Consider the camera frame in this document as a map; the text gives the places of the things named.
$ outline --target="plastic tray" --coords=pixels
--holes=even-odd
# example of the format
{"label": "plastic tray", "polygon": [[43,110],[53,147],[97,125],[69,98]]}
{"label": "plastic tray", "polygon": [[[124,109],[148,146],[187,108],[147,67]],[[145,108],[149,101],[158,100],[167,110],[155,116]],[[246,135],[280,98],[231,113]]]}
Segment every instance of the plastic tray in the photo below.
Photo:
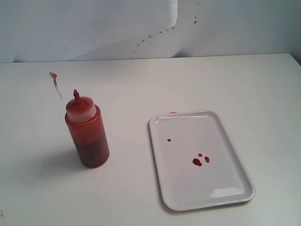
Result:
{"label": "plastic tray", "polygon": [[149,125],[166,206],[191,210],[254,197],[254,185],[216,114],[160,115]]}

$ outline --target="white backdrop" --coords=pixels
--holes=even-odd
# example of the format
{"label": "white backdrop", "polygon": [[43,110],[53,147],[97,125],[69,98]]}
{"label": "white backdrop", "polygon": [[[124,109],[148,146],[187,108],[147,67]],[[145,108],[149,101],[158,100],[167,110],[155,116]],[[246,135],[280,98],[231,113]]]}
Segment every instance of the white backdrop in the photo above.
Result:
{"label": "white backdrop", "polygon": [[284,52],[301,62],[301,0],[179,0],[174,29],[154,2],[2,0],[0,62]]}

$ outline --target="red squeeze bottle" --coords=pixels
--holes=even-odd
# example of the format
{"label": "red squeeze bottle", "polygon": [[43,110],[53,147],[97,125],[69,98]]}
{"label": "red squeeze bottle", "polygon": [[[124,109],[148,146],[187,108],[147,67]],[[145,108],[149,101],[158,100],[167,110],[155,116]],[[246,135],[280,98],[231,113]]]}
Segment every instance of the red squeeze bottle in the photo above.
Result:
{"label": "red squeeze bottle", "polygon": [[82,164],[97,168],[110,155],[100,109],[91,98],[80,97],[76,89],[73,95],[66,105],[65,121]]}

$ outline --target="tray rim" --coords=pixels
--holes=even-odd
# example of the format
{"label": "tray rim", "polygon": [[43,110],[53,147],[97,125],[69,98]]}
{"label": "tray rim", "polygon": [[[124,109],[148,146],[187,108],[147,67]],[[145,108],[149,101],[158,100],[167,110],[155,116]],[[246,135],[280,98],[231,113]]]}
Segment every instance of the tray rim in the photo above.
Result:
{"label": "tray rim", "polygon": [[[225,135],[227,136],[227,139],[229,141],[229,143],[231,144],[231,147],[234,151],[234,154],[237,156],[238,158],[238,162],[239,164],[241,165],[242,169],[243,169],[243,173],[245,174],[248,182],[250,183],[250,187],[251,187],[251,195],[245,199],[239,199],[239,200],[233,200],[233,201],[228,201],[228,202],[222,202],[222,203],[214,203],[214,204],[209,204],[209,205],[202,205],[202,206],[199,206],[199,207],[193,207],[193,208],[175,208],[174,206],[171,206],[169,205],[168,201],[166,200],[166,197],[164,196],[164,192],[163,192],[163,189],[161,187],[161,178],[160,178],[160,174],[159,174],[159,170],[158,170],[158,166],[157,166],[157,158],[158,156],[156,155],[156,152],[155,152],[155,148],[154,148],[154,145],[153,145],[153,132],[152,132],[152,123],[155,121],[156,118],[158,117],[168,117],[168,116],[171,116],[171,115],[183,115],[183,114],[192,114],[192,113],[204,113],[204,112],[208,112],[208,113],[211,113],[212,115],[214,115],[218,122],[220,123],[220,125],[222,126],[222,129],[223,129],[223,132],[225,133]],[[174,211],[187,211],[187,210],[198,210],[198,209],[205,209],[205,208],[210,208],[210,207],[218,207],[218,206],[224,206],[224,205],[231,205],[231,204],[236,204],[236,203],[244,203],[244,202],[249,202],[251,201],[255,194],[256,194],[256,188],[254,186],[254,183],[249,175],[249,173],[247,172],[246,170],[246,167],[245,165],[243,164],[235,146],[233,145],[231,139],[229,138],[228,136],[228,133],[227,131],[225,130],[221,120],[220,120],[220,117],[218,116],[217,113],[215,113],[214,111],[212,110],[198,110],[198,111],[190,111],[190,112],[177,112],[177,113],[166,113],[166,114],[159,114],[159,115],[156,115],[156,116],[153,116],[149,122],[148,122],[148,125],[149,125],[149,133],[150,133],[150,141],[151,141],[151,148],[152,148],[152,151],[153,151],[153,156],[154,156],[154,161],[155,161],[155,167],[156,167],[156,176],[158,178],[158,182],[159,183],[159,187],[160,187],[160,191],[158,192],[161,192],[161,197],[163,199],[163,202],[164,204],[170,208],[171,210],[174,210]]]}

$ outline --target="table surface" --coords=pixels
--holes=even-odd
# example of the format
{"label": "table surface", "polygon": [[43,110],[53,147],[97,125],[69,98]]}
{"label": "table surface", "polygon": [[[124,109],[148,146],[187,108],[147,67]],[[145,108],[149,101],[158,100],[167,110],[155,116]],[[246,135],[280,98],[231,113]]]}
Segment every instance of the table surface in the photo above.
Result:
{"label": "table surface", "polygon": [[[111,151],[79,162],[73,89],[102,110]],[[0,64],[0,226],[298,225],[301,67],[289,54]],[[148,120],[216,112],[256,187],[247,204],[175,212],[161,201]]]}

